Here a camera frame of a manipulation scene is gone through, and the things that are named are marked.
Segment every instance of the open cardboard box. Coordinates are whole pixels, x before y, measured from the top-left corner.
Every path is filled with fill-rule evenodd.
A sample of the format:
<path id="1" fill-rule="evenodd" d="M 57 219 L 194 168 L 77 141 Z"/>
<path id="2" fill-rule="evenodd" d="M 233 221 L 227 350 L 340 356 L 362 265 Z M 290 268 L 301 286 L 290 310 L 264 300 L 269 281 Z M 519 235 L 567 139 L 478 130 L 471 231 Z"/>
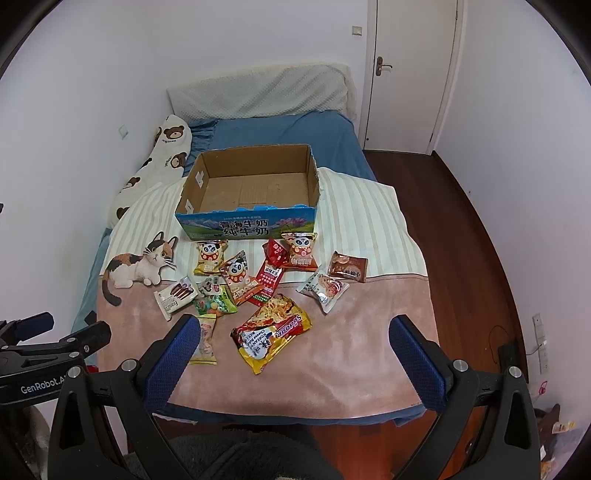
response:
<path id="1" fill-rule="evenodd" d="M 199 154 L 175 216 L 191 240 L 280 238 L 312 232 L 320 196 L 308 145 Z"/>

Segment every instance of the calico cat toy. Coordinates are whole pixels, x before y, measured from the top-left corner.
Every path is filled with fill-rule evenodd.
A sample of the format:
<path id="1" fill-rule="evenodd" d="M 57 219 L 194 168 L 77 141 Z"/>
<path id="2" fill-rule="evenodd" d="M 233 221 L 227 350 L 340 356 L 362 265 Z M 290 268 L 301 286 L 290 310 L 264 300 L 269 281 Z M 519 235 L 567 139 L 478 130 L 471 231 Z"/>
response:
<path id="1" fill-rule="evenodd" d="M 175 268 L 173 263 L 173 248 L 178 237 L 172 237 L 168 242 L 164 240 L 164 232 L 154 237 L 143 255 L 121 254 L 113 257 L 107 265 L 103 275 L 103 295 L 111 305 L 118 307 L 121 299 L 109 291 L 109 279 L 113 279 L 115 288 L 130 288 L 134 281 L 142 281 L 144 285 L 158 285 L 160 283 L 160 269 L 162 267 Z"/>

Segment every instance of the white door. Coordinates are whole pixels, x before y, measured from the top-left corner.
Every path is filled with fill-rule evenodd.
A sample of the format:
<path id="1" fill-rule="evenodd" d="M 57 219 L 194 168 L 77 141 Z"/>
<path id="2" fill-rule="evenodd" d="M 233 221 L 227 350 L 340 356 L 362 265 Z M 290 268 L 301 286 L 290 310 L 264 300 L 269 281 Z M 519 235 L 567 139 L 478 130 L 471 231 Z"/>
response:
<path id="1" fill-rule="evenodd" d="M 427 152 L 452 57 L 456 11 L 457 0 L 378 0 L 366 150 Z"/>

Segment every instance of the black clamp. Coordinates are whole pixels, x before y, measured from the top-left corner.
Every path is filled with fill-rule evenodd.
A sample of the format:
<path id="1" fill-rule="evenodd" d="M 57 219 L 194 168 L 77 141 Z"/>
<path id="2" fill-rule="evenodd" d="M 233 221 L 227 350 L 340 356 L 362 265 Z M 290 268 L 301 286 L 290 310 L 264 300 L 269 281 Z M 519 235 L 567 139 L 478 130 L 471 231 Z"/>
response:
<path id="1" fill-rule="evenodd" d="M 0 322 L 0 410 L 57 398 L 68 370 L 111 341 L 111 329 L 96 322 L 55 343 L 18 345 L 53 328 L 50 313 Z"/>

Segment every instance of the brown snack package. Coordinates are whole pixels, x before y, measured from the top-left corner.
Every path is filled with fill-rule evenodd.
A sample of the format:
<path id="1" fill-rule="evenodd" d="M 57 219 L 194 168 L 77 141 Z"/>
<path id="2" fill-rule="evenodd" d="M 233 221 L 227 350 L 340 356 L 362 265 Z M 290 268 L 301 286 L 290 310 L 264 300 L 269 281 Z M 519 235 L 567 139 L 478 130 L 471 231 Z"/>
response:
<path id="1" fill-rule="evenodd" d="M 350 278 L 358 282 L 365 282 L 367 271 L 367 258 L 350 257 L 335 250 L 330 259 L 329 275 L 333 277 Z"/>

